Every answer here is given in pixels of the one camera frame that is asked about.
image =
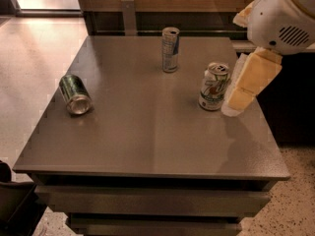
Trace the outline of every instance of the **terrazzo floor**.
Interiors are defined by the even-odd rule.
[[[86,36],[82,18],[12,18],[0,26],[0,160],[11,167]],[[271,201],[256,217],[242,221],[240,236],[315,235],[315,146],[280,149],[291,178],[272,189]],[[34,235],[42,228],[46,236],[75,235],[65,220],[48,208]]]

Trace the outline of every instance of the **black chair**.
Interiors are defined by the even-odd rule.
[[[0,236],[32,236],[46,205],[33,182],[12,182],[11,169],[0,161]]]

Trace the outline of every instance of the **can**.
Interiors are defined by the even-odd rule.
[[[230,69],[227,64],[212,62],[205,71],[199,94],[199,104],[206,110],[218,110],[224,100],[230,82]]]
[[[162,68],[167,73],[177,70],[179,29],[165,28],[162,31]]]
[[[91,109],[92,100],[78,76],[68,74],[62,77],[59,82],[59,89],[70,114],[80,115]]]

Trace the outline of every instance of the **drawer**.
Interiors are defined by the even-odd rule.
[[[244,217],[270,200],[268,193],[244,191],[37,186],[35,192],[66,213]]]
[[[236,236],[241,231],[237,223],[215,219],[180,219],[178,217],[143,218],[84,217],[71,214],[67,224],[77,234],[125,236]]]

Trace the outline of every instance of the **gray table top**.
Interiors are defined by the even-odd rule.
[[[284,180],[289,173],[255,101],[236,118],[198,105],[212,61],[233,67],[228,38],[181,37],[179,68],[161,69],[161,38],[88,36],[69,73],[93,111],[71,117],[59,90],[14,170],[20,173]]]

